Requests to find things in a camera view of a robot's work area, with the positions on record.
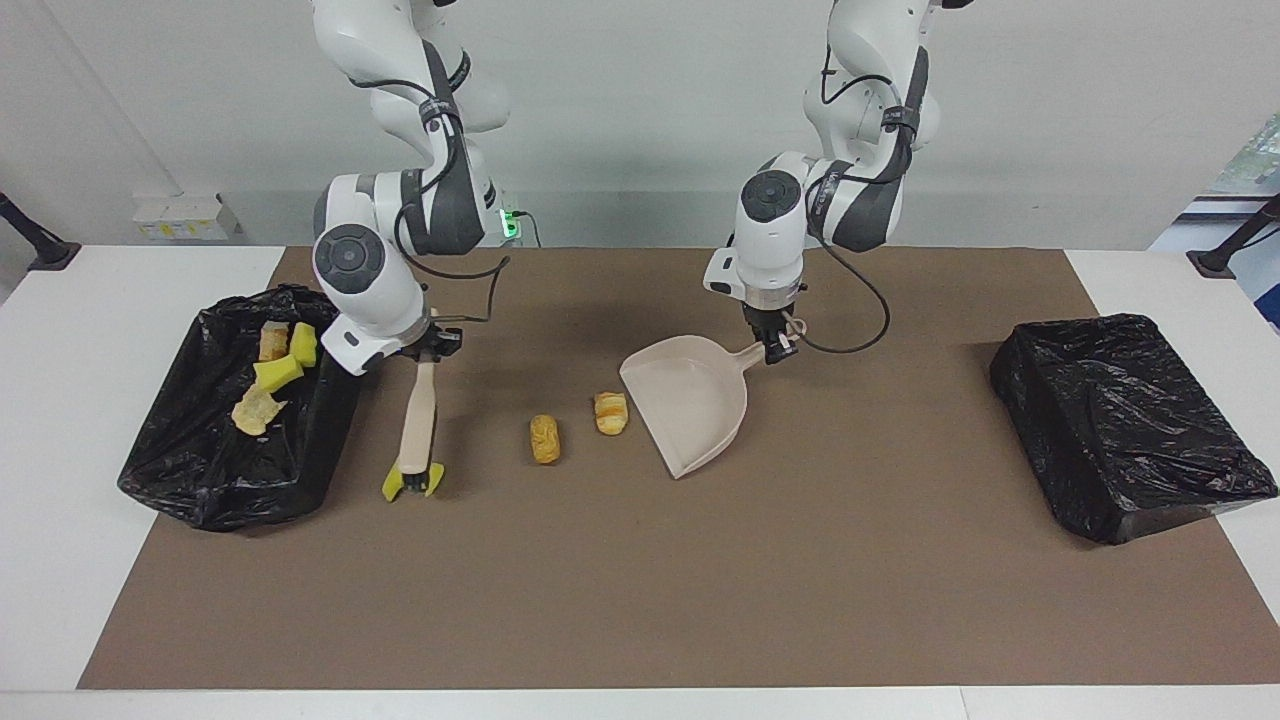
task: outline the black garbage bag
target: black garbage bag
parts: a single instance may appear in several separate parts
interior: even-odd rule
[[[1276,497],[1149,318],[1019,325],[991,382],[1053,516],[1078,536],[1121,544]]]
[[[321,348],[316,368],[275,393],[287,402],[260,438],[232,423],[253,384],[262,324],[324,332],[337,309],[301,286],[232,297],[187,332],[120,474],[119,488],[193,528],[227,532],[293,520],[324,502],[355,414],[358,380]]]

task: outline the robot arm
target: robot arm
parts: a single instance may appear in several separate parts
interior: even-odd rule
[[[703,281],[742,302],[765,363],[799,351],[786,316],[804,290],[805,237],[865,252],[897,227],[913,152],[938,126],[923,42],[940,8],[969,3],[835,1],[827,67],[805,95],[826,156],[785,152],[746,183],[733,243],[716,252]]]
[[[462,120],[500,127],[509,102],[448,31],[442,6],[452,1],[312,0],[321,50],[372,91],[375,119],[426,163],[342,176],[316,206],[316,277],[342,311],[324,345],[357,375],[406,348],[456,348],[431,342],[439,331],[406,256],[463,255],[504,225],[502,191]]]

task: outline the sponge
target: sponge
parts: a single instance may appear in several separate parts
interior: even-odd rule
[[[271,393],[301,378],[302,364],[293,355],[285,355],[270,363],[255,363],[253,374],[257,375],[255,384]]]
[[[289,341],[289,355],[298,359],[303,368],[316,366],[316,329],[306,323],[293,325],[293,340]]]

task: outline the table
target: table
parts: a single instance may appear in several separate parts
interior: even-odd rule
[[[88,247],[28,278],[0,307],[0,715],[6,716],[900,716],[998,719],[1262,716],[1280,688],[910,688],[796,691],[72,693],[154,515],[96,482],[124,461],[192,315],[260,291],[279,249]],[[1243,439],[1280,468],[1274,407],[1280,338],[1234,283],[1178,255],[1070,252],[1103,314],[1155,318]],[[146,328],[147,332],[136,332]],[[84,348],[95,359],[86,361]],[[81,407],[84,411],[69,411]],[[74,452],[63,447],[73,439]],[[47,521],[47,507],[63,515]],[[1272,614],[1280,612],[1280,503],[1222,518]],[[59,536],[54,528],[77,528]]]

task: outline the beige dustpan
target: beige dustpan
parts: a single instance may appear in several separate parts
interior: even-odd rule
[[[631,400],[677,480],[733,442],[746,418],[746,370],[764,360],[755,343],[733,355],[695,336],[641,350],[620,370]]]

